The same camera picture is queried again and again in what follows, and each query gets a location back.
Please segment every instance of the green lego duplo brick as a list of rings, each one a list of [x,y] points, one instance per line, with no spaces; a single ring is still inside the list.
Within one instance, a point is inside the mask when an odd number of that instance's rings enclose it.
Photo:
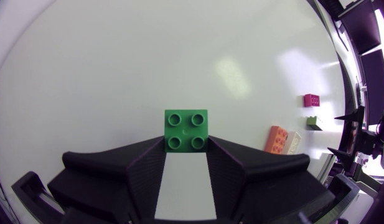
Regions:
[[[166,110],[166,152],[207,152],[207,110]]]
[[[322,131],[322,121],[317,116],[308,117],[306,124],[316,131]]]

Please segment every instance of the white surface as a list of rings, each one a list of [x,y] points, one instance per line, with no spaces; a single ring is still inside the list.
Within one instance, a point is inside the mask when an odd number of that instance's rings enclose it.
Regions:
[[[360,191],[341,217],[348,220],[350,224],[359,224],[365,218],[372,204],[373,198]]]
[[[21,34],[55,0],[0,0],[0,68]]]
[[[317,176],[322,153],[341,137],[342,122],[333,119],[344,113],[337,62],[305,1],[57,1],[0,71],[2,185],[28,223],[10,188],[18,178],[33,170],[46,184],[63,169],[66,151],[97,152],[163,135],[169,108],[208,109],[211,135],[260,149],[272,125],[297,131]],[[321,107],[303,108],[306,93],[319,95]],[[314,115],[328,129],[306,130],[306,117]],[[163,186],[189,179],[168,164]],[[206,167],[196,173],[207,181]],[[193,206],[197,191],[179,193]],[[161,218],[176,216],[169,192],[159,196],[157,212],[168,211]],[[212,205],[212,198],[198,199]],[[185,219],[215,215],[182,212]]]
[[[205,153],[168,153],[164,169],[156,218],[216,219]]]
[[[345,35],[345,38],[347,41],[344,42],[344,44],[347,46],[348,50],[344,47],[342,40],[337,34],[337,28],[334,26],[334,23],[332,21],[331,16],[327,13],[327,11],[323,8],[323,6],[315,0],[316,5],[319,8],[319,11],[321,13],[321,16],[323,18],[324,24],[327,28],[327,31],[329,35],[331,36],[331,39],[333,41],[333,45],[335,50],[337,51],[338,55],[340,56],[341,60],[343,61],[345,65],[345,69],[348,71],[348,75],[351,81],[351,85],[354,93],[354,98],[355,98],[355,104],[358,105],[357,101],[357,92],[355,90],[357,84],[362,87],[362,75],[360,74],[360,69],[358,67],[358,60],[356,58],[356,55],[353,52],[352,49],[352,44],[350,42],[350,39],[346,33],[346,31],[340,35]],[[365,105],[365,98],[361,97],[362,99],[362,105]]]

